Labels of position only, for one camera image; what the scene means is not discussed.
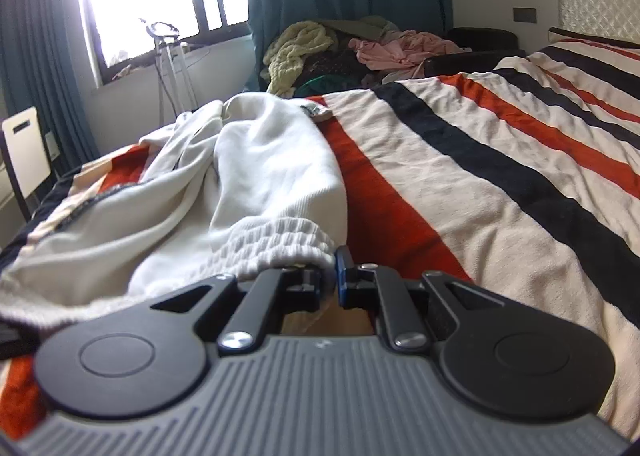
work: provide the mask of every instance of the navy blue stripe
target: navy blue stripe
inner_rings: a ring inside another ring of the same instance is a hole
[[[603,129],[621,142],[626,142],[636,149],[640,149],[640,136],[622,126],[600,120],[590,111],[582,109],[566,95],[556,93],[552,88],[545,88],[540,85],[531,75],[512,68],[500,68],[499,70],[494,70],[494,73],[503,77],[509,84],[516,86],[520,91],[531,93],[547,106],[560,106],[567,113],[583,119],[587,125]]]
[[[81,169],[81,167],[73,169],[54,185],[51,192],[47,194],[40,203],[31,221],[25,224],[18,235],[12,239],[11,243],[0,252],[0,271],[15,261],[20,249],[27,244],[27,236],[31,234],[40,223],[48,219],[55,208],[60,205],[60,202],[68,196],[69,190],[74,182],[74,176],[78,174]]]
[[[576,200],[565,197],[539,172],[476,142],[401,84],[385,84],[374,92],[431,147],[470,174],[502,189],[553,238],[569,246],[600,295],[640,327],[640,258],[622,238]]]
[[[542,53],[551,57],[554,61],[563,62],[567,66],[578,68],[589,75],[608,82],[613,87],[624,91],[633,98],[640,100],[640,77],[632,73],[618,69],[611,64],[599,61],[592,57],[580,55],[579,53],[548,46],[541,50]]]

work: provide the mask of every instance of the ribbed rubber surface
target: ribbed rubber surface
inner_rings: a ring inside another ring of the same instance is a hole
[[[627,442],[594,416],[521,425],[484,416],[433,363],[376,338],[271,338],[227,357],[187,401],[130,423],[56,415],[20,443],[34,456],[607,456]]]
[[[24,453],[0,432],[0,456],[24,456]]]

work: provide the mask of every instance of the red stripe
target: red stripe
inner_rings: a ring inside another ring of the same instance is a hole
[[[551,149],[567,153],[579,165],[612,181],[632,196],[640,198],[640,177],[626,163],[612,160],[598,150],[591,149],[591,147],[562,134],[558,129],[527,115],[481,84],[467,79],[461,74],[440,77],[440,80],[444,84],[457,88],[463,97],[472,100],[478,106],[494,112],[498,118],[504,120],[512,128],[525,132]]]
[[[604,50],[609,50],[615,52],[619,55],[624,55],[625,57],[629,57],[635,61],[640,61],[640,56],[637,53],[633,53],[627,50],[621,50],[620,48],[612,48],[611,46],[607,46],[606,44],[602,44],[599,42],[593,41],[585,41],[582,39],[562,39],[559,42],[581,42],[582,44],[587,44],[588,46],[593,46],[594,48],[602,48]]]
[[[540,69],[545,74],[553,78],[561,88],[574,92],[587,104],[598,106],[603,110],[605,110],[610,115],[615,116],[616,118],[621,118],[622,120],[628,120],[629,122],[636,122],[637,124],[640,124],[640,116],[636,116],[633,113],[627,113],[625,111],[619,110],[618,108],[612,106],[611,104],[607,104],[604,100],[600,100],[598,97],[589,93],[588,91],[584,91],[579,88],[576,88],[573,84],[571,84],[571,82],[569,82],[564,77],[561,77],[556,73],[552,73],[548,70],[545,70],[544,68],[540,68]]]
[[[31,432],[46,411],[33,378],[33,357],[17,357],[7,363],[11,366],[0,396],[0,430],[17,440]]]
[[[321,106],[324,106],[324,107],[328,106],[322,95],[311,95],[310,97],[307,97],[307,99],[312,100],[313,102],[317,102]]]
[[[470,280],[438,233],[371,165],[334,118],[320,129],[334,150],[347,189],[347,244],[356,263],[376,262],[417,279],[442,270]]]
[[[98,192],[105,192],[107,189],[123,183],[137,182],[142,175],[148,157],[149,146],[132,146],[127,152],[113,158],[111,171],[104,178]]]

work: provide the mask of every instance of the pillow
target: pillow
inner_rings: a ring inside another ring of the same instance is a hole
[[[640,44],[632,41],[625,41],[621,39],[612,39],[609,37],[600,37],[597,35],[588,35],[586,33],[570,32],[569,30],[563,30],[562,28],[551,27],[548,32],[548,39],[551,44],[565,40],[565,39],[581,39],[591,42],[598,42],[600,44],[608,44],[609,46],[619,46],[620,48],[640,49]]]

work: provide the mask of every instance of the silver bolt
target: silver bolt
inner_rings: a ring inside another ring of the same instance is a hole
[[[416,348],[421,348],[427,343],[427,337],[422,333],[418,333],[415,331],[409,331],[407,333],[401,333],[396,337],[394,343],[399,348],[404,348],[406,350],[415,350]]]
[[[246,331],[232,331],[220,339],[220,344],[229,350],[241,350],[253,342],[254,337]]]

